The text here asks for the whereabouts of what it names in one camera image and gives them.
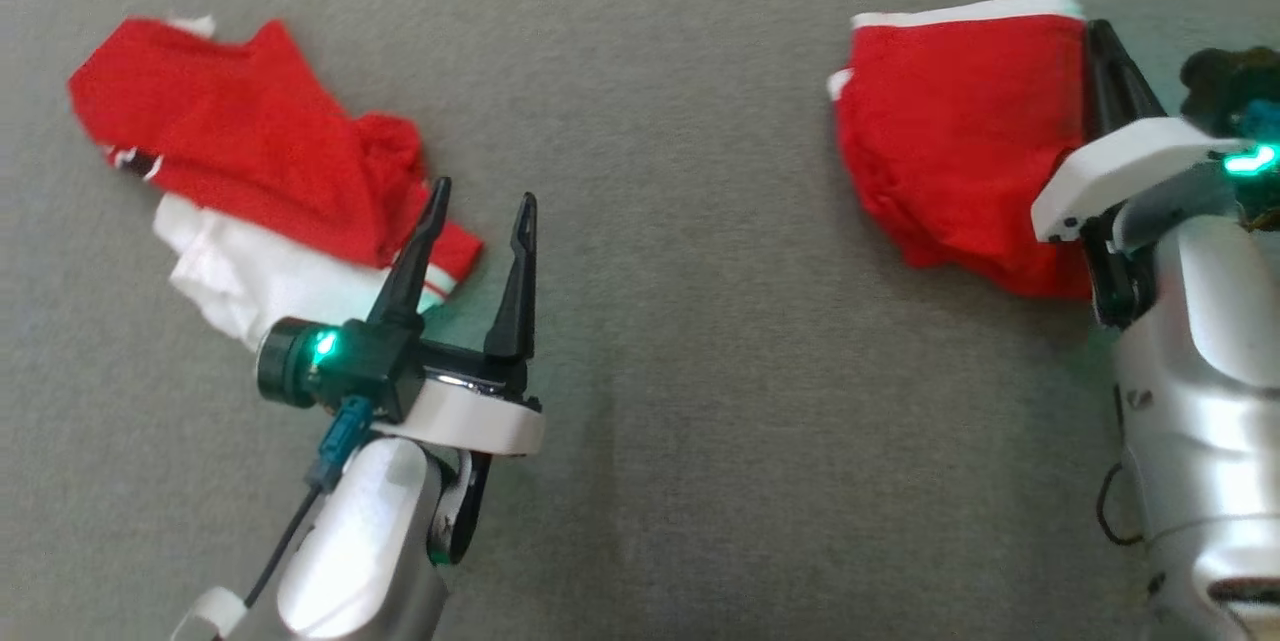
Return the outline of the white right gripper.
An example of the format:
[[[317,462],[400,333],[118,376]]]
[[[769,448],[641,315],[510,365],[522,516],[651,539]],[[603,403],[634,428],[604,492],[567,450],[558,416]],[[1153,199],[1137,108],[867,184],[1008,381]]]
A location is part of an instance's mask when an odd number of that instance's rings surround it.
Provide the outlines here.
[[[1033,200],[1030,223],[1041,243],[1082,244],[1094,317],[1126,328],[1155,303],[1162,237],[1193,218],[1235,220],[1234,184],[1256,177],[1256,145],[1167,116],[1103,18],[1087,23],[1087,139]]]

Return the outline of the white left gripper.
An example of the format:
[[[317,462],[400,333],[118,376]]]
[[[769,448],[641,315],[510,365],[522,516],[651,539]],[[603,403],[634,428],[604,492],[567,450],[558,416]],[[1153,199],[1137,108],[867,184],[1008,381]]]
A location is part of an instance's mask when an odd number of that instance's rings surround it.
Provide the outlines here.
[[[410,239],[384,281],[367,322],[422,328],[419,310],[434,244],[447,223],[452,179],[439,177]],[[438,566],[460,564],[472,541],[492,463],[539,453],[545,432],[541,403],[525,394],[535,354],[538,298],[538,200],[522,194],[509,239],[512,264],[483,351],[420,342],[415,360],[424,383],[399,423],[379,421],[376,432],[456,450],[458,468],[444,489],[428,532]]]

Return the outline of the red shorts with white trim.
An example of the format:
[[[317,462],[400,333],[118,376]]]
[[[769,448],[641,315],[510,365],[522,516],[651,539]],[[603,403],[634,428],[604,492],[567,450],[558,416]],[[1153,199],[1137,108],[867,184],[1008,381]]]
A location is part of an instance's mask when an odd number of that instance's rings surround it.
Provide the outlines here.
[[[1079,0],[980,0],[852,17],[828,81],[861,209],[911,267],[956,266],[1016,296],[1091,298],[1078,244],[1030,209],[1084,141]]]

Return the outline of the red jersey number 23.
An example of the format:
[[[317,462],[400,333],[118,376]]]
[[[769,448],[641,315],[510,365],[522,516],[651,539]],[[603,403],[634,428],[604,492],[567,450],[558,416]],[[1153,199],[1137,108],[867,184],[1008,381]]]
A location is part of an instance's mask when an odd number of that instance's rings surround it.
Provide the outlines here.
[[[129,17],[69,77],[114,170],[161,193],[170,285],[256,348],[279,319],[369,313],[428,202],[415,122],[353,116],[282,20],[242,44],[212,17]]]

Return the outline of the grey fabric sofa seat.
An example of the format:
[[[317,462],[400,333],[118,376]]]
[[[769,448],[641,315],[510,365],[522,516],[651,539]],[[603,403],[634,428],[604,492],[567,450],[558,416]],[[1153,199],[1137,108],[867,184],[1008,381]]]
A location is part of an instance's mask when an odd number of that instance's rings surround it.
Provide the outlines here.
[[[1142,551],[1085,303],[914,269],[861,212],[826,81],[858,12],[974,0],[0,0],[0,641],[168,641],[246,591],[326,429],[169,284],[157,194],[70,73],[128,15],[285,20],[353,113],[411,118],[483,264],[538,194],[535,457],[494,464],[440,641],[1135,641]],[[1082,0],[1169,109],[1280,0]]]

